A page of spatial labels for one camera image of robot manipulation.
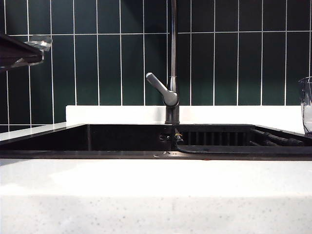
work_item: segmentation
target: white quartz countertop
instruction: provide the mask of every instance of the white quartz countertop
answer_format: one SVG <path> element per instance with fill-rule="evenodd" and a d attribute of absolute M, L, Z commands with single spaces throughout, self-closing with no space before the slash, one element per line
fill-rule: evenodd
<path fill-rule="evenodd" d="M 312 233 L 312 162 L 0 162 L 4 234 Z"/>

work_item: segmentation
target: tile wall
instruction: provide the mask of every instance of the tile wall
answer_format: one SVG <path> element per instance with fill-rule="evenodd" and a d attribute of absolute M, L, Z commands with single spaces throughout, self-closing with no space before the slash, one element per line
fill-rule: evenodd
<path fill-rule="evenodd" d="M 311 0 L 177 0 L 181 105 L 298 105 Z M 0 32 L 50 35 L 43 64 L 0 74 L 0 132 L 65 121 L 66 105 L 162 105 L 170 0 L 0 0 Z"/>

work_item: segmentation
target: black sink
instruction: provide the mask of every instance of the black sink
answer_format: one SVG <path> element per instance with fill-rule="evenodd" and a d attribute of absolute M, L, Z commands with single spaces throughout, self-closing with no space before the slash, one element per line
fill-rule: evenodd
<path fill-rule="evenodd" d="M 0 142 L 0 158 L 13 157 L 310 160 L 312 138 L 247 124 L 85 124 Z"/>

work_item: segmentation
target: green tile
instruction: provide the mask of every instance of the green tile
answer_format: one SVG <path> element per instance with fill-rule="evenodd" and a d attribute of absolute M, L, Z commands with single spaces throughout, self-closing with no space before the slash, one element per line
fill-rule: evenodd
<path fill-rule="evenodd" d="M 215 105 L 236 105 L 237 34 L 215 35 Z"/>
<path fill-rule="evenodd" d="M 214 0 L 192 1 L 192 32 L 214 31 Z"/>
<path fill-rule="evenodd" d="M 123 33 L 143 32 L 142 0 L 121 0 L 121 31 Z"/>
<path fill-rule="evenodd" d="M 99 0 L 97 15 L 99 33 L 119 33 L 119 1 Z"/>
<path fill-rule="evenodd" d="M 178 0 L 177 1 L 177 30 L 178 32 L 190 32 L 191 31 L 191 1 L 190 0 Z M 171 12 L 171 3 L 168 1 L 168 10 Z"/>
<path fill-rule="evenodd" d="M 285 17 L 286 0 L 263 0 L 263 30 L 285 30 Z"/>
<path fill-rule="evenodd" d="M 192 105 L 212 105 L 214 91 L 214 36 L 192 35 Z"/>
<path fill-rule="evenodd" d="M 238 104 L 260 105 L 261 33 L 239 34 Z"/>
<path fill-rule="evenodd" d="M 10 125 L 10 132 L 30 128 L 30 125 Z"/>
<path fill-rule="evenodd" d="M 284 105 L 285 33 L 263 34 L 262 104 Z"/>
<path fill-rule="evenodd" d="M 99 91 L 100 105 L 120 105 L 120 40 L 119 35 L 100 35 Z"/>
<path fill-rule="evenodd" d="M 54 34 L 73 33 L 73 1 L 52 0 L 52 32 Z"/>
<path fill-rule="evenodd" d="M 53 36 L 53 91 L 54 121 L 65 122 L 66 106 L 75 104 L 73 36 Z"/>
<path fill-rule="evenodd" d="M 0 125 L 0 133 L 6 133 L 8 131 L 9 129 L 7 125 Z"/>
<path fill-rule="evenodd" d="M 121 48 L 122 103 L 143 105 L 143 35 L 123 35 Z"/>
<path fill-rule="evenodd" d="M 238 2 L 233 0 L 215 1 L 215 30 L 237 31 Z"/>
<path fill-rule="evenodd" d="M 10 124 L 29 124 L 29 79 L 28 67 L 8 72 Z"/>
<path fill-rule="evenodd" d="M 4 1 L 0 1 L 0 33 L 4 33 Z"/>
<path fill-rule="evenodd" d="M 309 76 L 309 43 L 309 32 L 287 33 L 287 105 L 300 105 L 298 81 Z"/>
<path fill-rule="evenodd" d="M 75 33 L 96 33 L 96 0 L 75 0 Z"/>
<path fill-rule="evenodd" d="M 7 34 L 27 34 L 27 3 L 26 0 L 6 0 Z"/>
<path fill-rule="evenodd" d="M 152 72 L 164 85 L 167 81 L 166 35 L 145 35 L 145 73 Z M 162 95 L 145 82 L 146 105 L 164 105 Z"/>
<path fill-rule="evenodd" d="M 8 123 L 6 72 L 0 73 L 0 124 Z"/>
<path fill-rule="evenodd" d="M 50 1 L 28 0 L 29 33 L 50 33 Z"/>
<path fill-rule="evenodd" d="M 166 32 L 166 0 L 148 0 L 144 2 L 145 32 Z"/>
<path fill-rule="evenodd" d="M 30 67 L 32 124 L 52 124 L 51 53 L 44 62 Z"/>
<path fill-rule="evenodd" d="M 287 0 L 287 30 L 310 29 L 311 0 Z"/>
<path fill-rule="evenodd" d="M 180 105 L 190 105 L 190 35 L 179 34 L 177 38 L 177 83 Z"/>
<path fill-rule="evenodd" d="M 97 37 L 76 36 L 77 105 L 98 105 Z"/>

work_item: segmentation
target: chrome faucet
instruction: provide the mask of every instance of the chrome faucet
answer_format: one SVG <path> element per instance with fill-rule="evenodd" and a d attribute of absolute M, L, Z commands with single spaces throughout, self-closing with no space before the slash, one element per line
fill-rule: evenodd
<path fill-rule="evenodd" d="M 146 74 L 146 80 L 163 96 L 166 105 L 166 124 L 179 124 L 179 92 L 176 83 L 176 38 L 177 38 L 177 11 L 176 0 L 171 1 L 171 76 L 168 88 L 163 85 L 153 73 Z"/>

